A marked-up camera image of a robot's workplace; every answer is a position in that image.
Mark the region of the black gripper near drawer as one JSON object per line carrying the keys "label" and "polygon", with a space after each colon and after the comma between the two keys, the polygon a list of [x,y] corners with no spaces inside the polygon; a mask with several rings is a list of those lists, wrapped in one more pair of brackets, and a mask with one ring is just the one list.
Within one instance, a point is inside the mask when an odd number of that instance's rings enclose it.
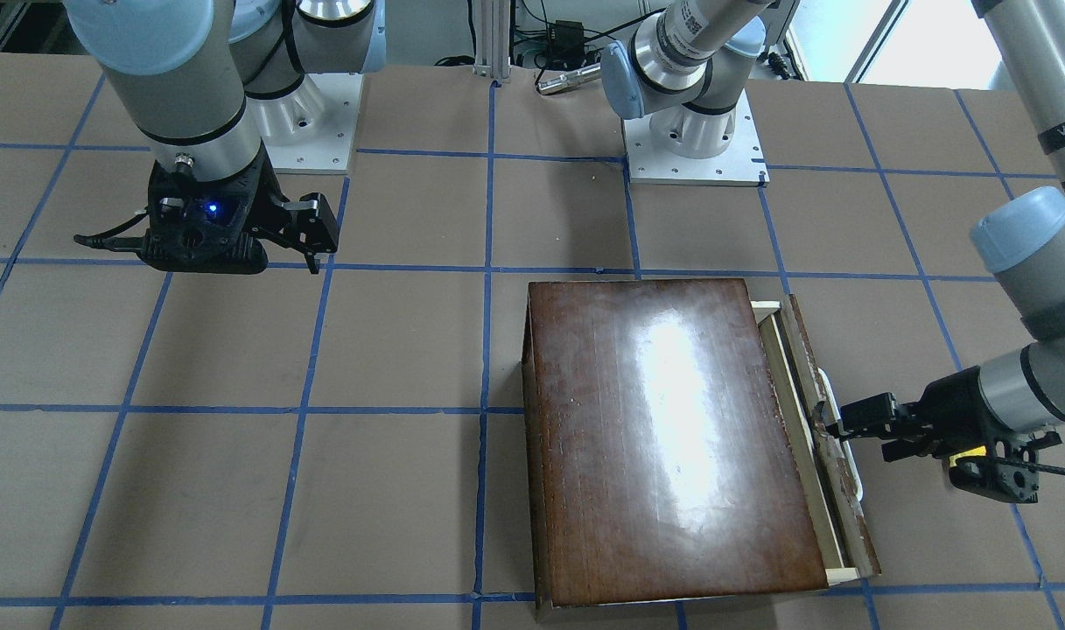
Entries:
{"label": "black gripper near drawer", "polygon": [[835,407],[818,402],[816,418],[836,440],[881,438],[886,463],[903,459],[951,459],[983,447],[993,459],[1036,462],[1045,448],[1061,445],[1055,430],[1019,434],[1000,422],[985,402],[981,368],[972,367],[931,382],[916,402],[897,402],[892,392],[843,404],[832,422]]}

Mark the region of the silver robot arm near drawer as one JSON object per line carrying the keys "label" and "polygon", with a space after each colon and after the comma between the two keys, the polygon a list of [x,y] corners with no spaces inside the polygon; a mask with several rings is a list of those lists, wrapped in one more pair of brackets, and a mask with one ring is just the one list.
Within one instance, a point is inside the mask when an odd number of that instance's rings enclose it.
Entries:
{"label": "silver robot arm near drawer", "polygon": [[1032,342],[928,384],[916,402],[888,392],[846,404],[837,440],[884,440],[887,461],[946,459],[1003,445],[1033,458],[1065,425],[1065,1],[976,1],[1059,186],[1026,192],[970,231]]}

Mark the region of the black idle gripper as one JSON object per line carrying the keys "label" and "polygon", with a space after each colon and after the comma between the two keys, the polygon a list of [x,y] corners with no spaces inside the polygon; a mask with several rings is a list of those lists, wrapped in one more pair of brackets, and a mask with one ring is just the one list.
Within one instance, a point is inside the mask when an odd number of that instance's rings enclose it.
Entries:
{"label": "black idle gripper", "polygon": [[236,175],[204,182],[153,164],[147,185],[148,250],[228,250],[239,235],[267,239],[299,252],[320,273],[320,255],[339,251],[340,223],[321,192],[288,202],[277,183],[267,147]]}

